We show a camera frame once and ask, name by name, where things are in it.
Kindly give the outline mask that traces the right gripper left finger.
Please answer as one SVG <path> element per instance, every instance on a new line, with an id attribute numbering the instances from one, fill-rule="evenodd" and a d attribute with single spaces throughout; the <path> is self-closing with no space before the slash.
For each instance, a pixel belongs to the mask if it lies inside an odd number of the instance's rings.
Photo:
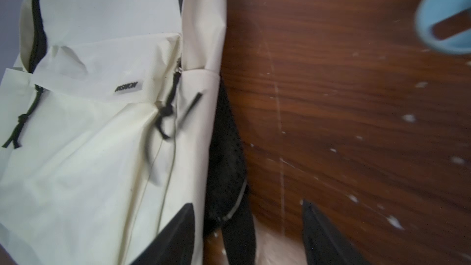
<path id="1" fill-rule="evenodd" d="M 190 265 L 195 246 L 195 213 L 185 204 L 132 265 Z"/>

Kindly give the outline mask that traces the cream white backpack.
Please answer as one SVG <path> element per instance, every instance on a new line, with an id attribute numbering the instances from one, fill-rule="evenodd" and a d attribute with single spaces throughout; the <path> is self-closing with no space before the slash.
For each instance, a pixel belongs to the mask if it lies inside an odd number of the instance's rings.
<path id="1" fill-rule="evenodd" d="M 24 0 L 1 82 L 1 246 L 131 265 L 187 203 L 252 265 L 247 167 L 220 74 L 226 0 Z"/>

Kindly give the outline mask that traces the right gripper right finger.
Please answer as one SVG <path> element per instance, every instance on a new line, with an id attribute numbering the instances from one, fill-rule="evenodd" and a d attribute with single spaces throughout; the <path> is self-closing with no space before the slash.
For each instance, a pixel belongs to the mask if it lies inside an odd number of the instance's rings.
<path id="1" fill-rule="evenodd" d="M 309 265 L 370 265 L 313 203 L 302 204 L 302 239 Z"/>

